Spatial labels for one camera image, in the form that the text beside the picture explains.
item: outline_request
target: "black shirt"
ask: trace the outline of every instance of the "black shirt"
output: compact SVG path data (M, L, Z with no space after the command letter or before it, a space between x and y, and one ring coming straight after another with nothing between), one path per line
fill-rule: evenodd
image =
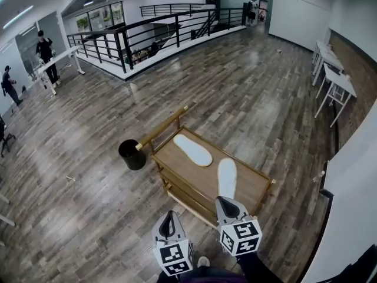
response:
M52 58L52 53L51 53L51 48L49 47L52 44L52 41L47 38L43 39L43 42L37 43L37 50L35 53L40 53L41 54L41 59L44 60L45 62L48 62L49 59Z
M9 73L4 73L2 75L2 88L4 88L6 92L10 91L13 87L11 82L9 82L9 78Z

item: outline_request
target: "shoe insole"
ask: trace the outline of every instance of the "shoe insole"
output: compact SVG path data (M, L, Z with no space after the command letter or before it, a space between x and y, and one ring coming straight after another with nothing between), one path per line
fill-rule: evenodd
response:
M177 134L174 136L173 142L198 166L207 167L212 163L211 153L185 135Z
M237 167L231 158L221 159L217 168L219 196L234 199L237 185Z

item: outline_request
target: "white shoe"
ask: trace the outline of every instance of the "white shoe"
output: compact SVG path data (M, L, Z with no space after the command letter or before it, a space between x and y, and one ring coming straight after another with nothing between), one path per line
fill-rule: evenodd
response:
M210 267L210 261L207 257L201 256L198 260L197 266L198 266L198 268L200 268L201 266Z

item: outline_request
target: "black pants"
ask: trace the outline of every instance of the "black pants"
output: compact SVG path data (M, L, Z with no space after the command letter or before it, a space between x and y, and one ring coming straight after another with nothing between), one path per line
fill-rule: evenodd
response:
M21 101L18 99L18 94L17 94L16 89L14 89L13 86L11 87L12 88L8 89L7 93L12 98L12 100L16 103L16 105L18 105Z
M55 83L57 80L59 80L57 67L55 66L55 64L48 67L46 69L46 73L47 73L51 83Z

